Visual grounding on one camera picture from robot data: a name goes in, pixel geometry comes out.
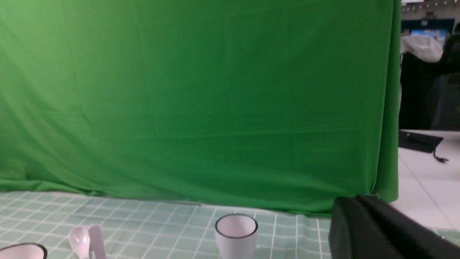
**white spoon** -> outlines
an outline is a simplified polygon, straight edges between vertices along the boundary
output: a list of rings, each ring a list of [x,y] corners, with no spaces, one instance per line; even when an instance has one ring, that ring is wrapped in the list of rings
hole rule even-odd
[[[102,238],[102,230],[98,225],[92,225],[88,228],[89,238],[91,239],[91,247],[96,259],[107,259],[105,255],[104,240]]]
[[[73,228],[69,233],[69,244],[79,259],[89,259],[89,234],[86,227]]]
[[[45,259],[46,248],[39,244],[25,243],[0,249],[0,259]]]

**black case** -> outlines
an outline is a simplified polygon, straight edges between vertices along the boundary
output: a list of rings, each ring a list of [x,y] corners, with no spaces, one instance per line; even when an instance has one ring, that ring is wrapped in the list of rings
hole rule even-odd
[[[335,200],[329,245],[333,259],[460,259],[460,247],[374,196]]]

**bowl rim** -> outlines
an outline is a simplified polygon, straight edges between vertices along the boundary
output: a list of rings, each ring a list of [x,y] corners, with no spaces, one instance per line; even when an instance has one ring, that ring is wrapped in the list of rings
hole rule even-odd
[[[34,245],[34,246],[37,246],[37,247],[41,248],[41,250],[43,251],[43,259],[46,259],[46,258],[48,257],[48,251],[47,251],[47,249],[46,249],[43,245],[37,244],[37,243],[20,243],[20,244],[15,244],[15,245],[7,246],[7,247],[4,247],[4,248],[0,248],[0,252],[3,251],[3,250],[6,250],[6,249],[12,248],[12,247],[18,247],[18,246],[24,246],[24,245]]]

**grid pattern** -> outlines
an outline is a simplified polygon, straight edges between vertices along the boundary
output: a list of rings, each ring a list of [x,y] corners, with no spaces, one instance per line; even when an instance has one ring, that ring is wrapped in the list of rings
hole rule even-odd
[[[62,193],[0,194],[0,247],[37,242],[49,259],[77,259],[67,241],[70,229],[99,224],[110,259],[219,259],[214,223],[233,212],[259,223],[254,259],[331,259],[327,219]],[[459,232],[437,232],[460,243]]]

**spoon handle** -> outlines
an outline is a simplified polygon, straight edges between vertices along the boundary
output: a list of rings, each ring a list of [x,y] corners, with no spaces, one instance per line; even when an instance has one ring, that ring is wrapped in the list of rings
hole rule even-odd
[[[92,225],[88,228],[89,240],[96,259],[107,259],[105,255],[104,240],[102,239],[102,230],[98,225]]]

